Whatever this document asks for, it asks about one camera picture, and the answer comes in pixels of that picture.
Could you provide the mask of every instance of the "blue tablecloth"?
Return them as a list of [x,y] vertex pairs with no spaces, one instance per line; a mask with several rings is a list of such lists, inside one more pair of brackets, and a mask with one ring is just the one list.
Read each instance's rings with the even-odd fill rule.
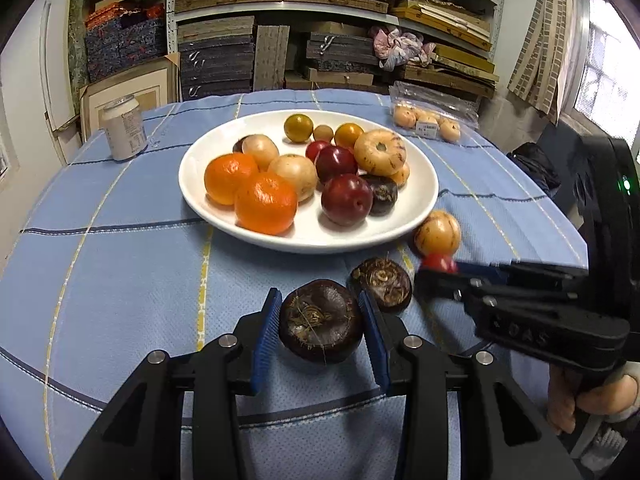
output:
[[[405,240],[329,256],[277,253],[202,222],[180,194],[188,147],[233,118],[320,108],[393,127],[389,98],[346,91],[270,91],[171,104],[144,114],[145,153],[110,157],[103,134],[43,192],[0,281],[0,415],[43,478],[56,478],[105,403],[151,350],[193,352],[260,309],[270,286],[284,295],[315,278],[344,283],[374,254],[413,272]],[[411,137],[440,181],[436,208],[456,216],[473,262],[512,258],[586,266],[586,245],[540,189],[479,134],[459,144]],[[460,304],[415,300],[401,314],[449,352],[478,343]],[[535,402],[546,365],[494,349]],[[449,394],[449,478],[459,478],[454,394]],[[404,399],[376,389],[364,342],[340,365],[302,364],[279,346],[268,384],[238,399],[244,453],[258,479],[390,480]],[[190,399],[182,427],[183,477],[191,478]]]

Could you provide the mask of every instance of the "yellow stripe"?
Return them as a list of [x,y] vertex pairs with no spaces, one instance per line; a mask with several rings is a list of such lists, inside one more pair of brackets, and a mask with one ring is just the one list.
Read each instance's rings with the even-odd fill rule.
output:
[[[153,137],[153,135],[156,133],[158,128],[171,115],[171,113],[174,111],[174,108],[177,105],[178,105],[178,103],[174,104],[174,106],[171,108],[171,110],[168,111],[168,113],[167,113],[167,115],[165,115],[164,119],[162,119],[162,121],[160,121],[158,126],[156,126],[156,128],[153,130],[153,132],[149,136],[150,138]],[[55,307],[55,309],[53,311],[53,322],[51,323],[51,328],[49,330],[49,343],[47,344],[47,359],[46,359],[45,369],[44,369],[44,393],[42,395],[42,400],[43,400],[43,403],[44,403],[44,433],[45,433],[45,439],[47,441],[47,452],[49,453],[49,464],[51,466],[51,470],[53,471],[54,480],[58,480],[58,475],[56,473],[56,464],[55,464],[55,462],[53,460],[53,449],[52,449],[51,437],[50,437],[50,433],[49,433],[49,407],[48,407],[48,402],[47,402],[47,393],[49,391],[49,369],[50,369],[50,364],[51,364],[51,349],[53,348],[53,338],[54,338],[54,336],[56,334],[56,325],[58,323],[58,316],[60,314],[60,307],[62,306],[62,300],[65,297],[66,286],[69,283],[69,279],[71,278],[71,273],[74,270],[74,266],[76,264],[76,261],[78,260],[78,256],[80,255],[80,251],[82,250],[82,246],[84,245],[84,241],[86,240],[86,237],[89,234],[89,230],[94,225],[95,219],[98,217],[98,213],[100,213],[100,209],[102,209],[102,206],[106,202],[107,197],[110,195],[110,193],[113,190],[113,188],[116,187],[116,184],[118,183],[118,181],[120,180],[120,178],[122,177],[124,172],[127,171],[127,168],[131,165],[131,163],[134,160],[135,159],[132,158],[120,170],[120,173],[118,174],[116,179],[111,183],[111,185],[109,186],[109,189],[107,190],[107,192],[102,197],[102,200],[100,200],[100,203],[98,204],[98,207],[96,208],[96,210],[94,212],[94,215],[91,217],[91,220],[89,220],[89,225],[84,230],[84,233],[82,234],[82,237],[80,238],[80,241],[78,242],[78,247],[76,247],[76,252],[74,253],[73,258],[71,259],[71,264],[69,265],[68,269],[66,270],[65,281],[62,283],[62,288],[60,289],[60,294],[58,295],[58,302],[56,303],[56,307]]]
[[244,97],[244,94],[240,94],[240,98],[238,99],[238,108],[236,108],[236,113],[234,114],[234,119],[238,118],[238,115],[240,114],[240,105],[242,104],[242,98]]
[[316,98],[316,92],[314,90],[311,91],[311,97],[316,102],[316,106],[318,107],[318,110],[322,110],[322,107],[320,106],[320,103],[318,102],[318,99]]
[[[471,140],[473,142],[475,142],[478,146],[480,146],[480,148],[491,157],[491,159],[498,165],[500,166],[507,175],[509,175],[511,177],[511,179],[518,184],[518,186],[520,187],[521,190],[523,190],[527,196],[531,199],[533,199],[532,195],[529,193],[529,191],[527,191],[526,189],[524,189],[524,187],[522,186],[522,184],[509,172],[509,170],[507,170],[507,168],[505,168],[500,161],[498,161],[496,158],[494,158],[494,156],[484,148],[484,146],[482,144],[480,144],[477,140],[475,140],[473,137],[469,136],[471,138]],[[558,233],[560,233],[560,236],[562,238],[564,238],[564,241],[566,242],[566,244],[568,245],[568,247],[571,249],[572,253],[575,255],[576,259],[578,260],[578,263],[582,264],[582,258],[580,257],[580,254],[578,253],[578,251],[576,251],[574,249],[574,246],[571,245],[571,242],[569,241],[569,239],[565,236],[565,234],[562,232],[562,229],[560,229],[558,227],[558,225],[556,224],[556,222],[554,222],[554,220],[551,218],[551,216],[549,216],[549,214],[546,212],[546,210],[540,205],[540,202],[537,200],[533,200],[533,202],[538,206],[538,208],[540,209],[540,211],[542,211],[544,213],[544,215],[546,216],[546,218],[551,222],[551,225],[553,227],[556,228],[556,231],[558,231]]]
[[426,142],[424,142],[424,140],[422,140],[421,137],[418,137],[418,139],[420,139],[420,142],[423,143],[429,150],[431,153],[433,153],[433,155],[437,156],[441,163],[443,163],[446,168],[453,173],[453,175],[460,181],[460,184],[462,184],[465,189],[469,192],[469,194],[476,200],[476,202],[478,202],[478,205],[482,208],[482,211],[484,211],[484,213],[489,217],[489,220],[491,220],[491,222],[494,224],[495,228],[498,229],[498,232],[502,235],[502,238],[504,239],[504,241],[507,243],[507,245],[509,246],[509,248],[511,249],[511,252],[513,253],[513,256],[518,259],[520,256],[518,255],[518,251],[516,251],[515,247],[513,247],[513,244],[510,242],[510,240],[507,238],[507,235],[504,233],[504,231],[502,230],[502,228],[498,225],[498,222],[495,221],[495,218],[491,215],[491,213],[489,213],[487,211],[487,209],[484,207],[484,205],[482,204],[482,202],[480,202],[480,199],[478,198],[478,196],[473,192],[473,190],[466,184],[466,182],[464,180],[462,180],[462,178],[459,176],[459,174],[456,173],[456,171],[449,165],[447,164],[447,161],[444,160],[440,154],[438,152],[436,152],[430,145],[428,145]]
[[[412,275],[414,273],[415,267],[406,250],[404,250],[404,244],[398,244],[398,252],[400,253],[400,257],[402,258],[402,262],[404,263],[406,271],[409,273],[409,275]],[[431,322],[431,331],[433,332],[433,338],[436,340],[436,345],[441,350],[446,350],[447,348],[444,343],[444,338],[442,336],[442,332],[440,331],[440,321],[435,317],[433,310],[431,310],[427,305],[420,305],[420,307]]]
[[204,244],[202,246],[202,266],[200,267],[200,291],[198,292],[198,317],[196,318],[196,330],[198,339],[196,350],[199,352],[205,343],[204,317],[207,312],[207,276],[209,275],[209,256],[211,254],[211,239],[213,238],[213,226],[207,228]]

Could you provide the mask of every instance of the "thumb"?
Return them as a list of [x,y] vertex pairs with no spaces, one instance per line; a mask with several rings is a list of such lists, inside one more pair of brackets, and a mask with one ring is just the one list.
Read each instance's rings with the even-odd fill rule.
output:
[[613,415],[631,407],[638,396],[638,383],[628,375],[620,380],[581,393],[578,408],[592,415]]

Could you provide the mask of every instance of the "can label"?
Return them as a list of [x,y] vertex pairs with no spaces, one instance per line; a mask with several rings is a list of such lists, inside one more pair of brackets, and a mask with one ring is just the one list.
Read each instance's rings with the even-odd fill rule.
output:
[[142,127],[142,115],[133,110],[106,121],[106,135],[115,160],[125,160],[146,148],[147,140]]

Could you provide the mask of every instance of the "white wall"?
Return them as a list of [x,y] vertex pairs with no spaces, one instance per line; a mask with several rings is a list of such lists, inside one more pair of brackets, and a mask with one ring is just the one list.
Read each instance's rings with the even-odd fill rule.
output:
[[536,0],[504,0],[494,53],[495,73],[500,82],[493,99],[484,102],[480,110],[480,132],[504,152],[537,140],[548,122],[507,90],[535,6]]
[[4,103],[6,115],[0,128],[8,129],[20,164],[7,182],[0,182],[0,271],[31,205],[62,166],[44,120],[39,61],[43,6],[44,0],[34,1],[0,54],[0,105]]

